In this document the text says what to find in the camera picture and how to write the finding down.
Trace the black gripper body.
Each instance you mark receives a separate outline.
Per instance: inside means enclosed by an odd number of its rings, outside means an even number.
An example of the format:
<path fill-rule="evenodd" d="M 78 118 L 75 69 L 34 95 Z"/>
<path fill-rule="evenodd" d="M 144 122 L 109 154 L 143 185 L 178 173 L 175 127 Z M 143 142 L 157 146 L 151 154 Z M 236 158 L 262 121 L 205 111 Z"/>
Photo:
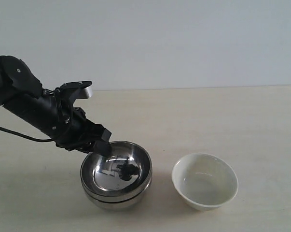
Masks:
<path fill-rule="evenodd" d="M 19 95 L 3 105 L 12 114 L 23 119 L 55 140 L 56 146 L 68 151 L 81 151 L 81 146 L 93 142 L 104 127 L 88 120 L 79 108 L 62 103 L 63 119 L 59 120 L 53 96 L 36 99 L 28 94 Z"/>

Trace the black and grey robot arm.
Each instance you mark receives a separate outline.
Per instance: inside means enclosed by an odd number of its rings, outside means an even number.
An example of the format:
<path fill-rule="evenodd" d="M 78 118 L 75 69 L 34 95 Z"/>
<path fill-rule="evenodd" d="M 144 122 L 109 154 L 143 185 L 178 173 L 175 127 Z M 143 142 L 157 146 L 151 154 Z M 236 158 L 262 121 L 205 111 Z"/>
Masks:
<path fill-rule="evenodd" d="M 34 142 L 55 142 L 67 151 L 108 156 L 112 151 L 111 132 L 87 119 L 85 111 L 73 105 L 77 99 L 92 96 L 91 85 L 91 81 L 77 81 L 53 90 L 43 88 L 23 60 L 0 56 L 0 106 L 48 138 L 38 139 L 3 127 L 0 131 Z"/>

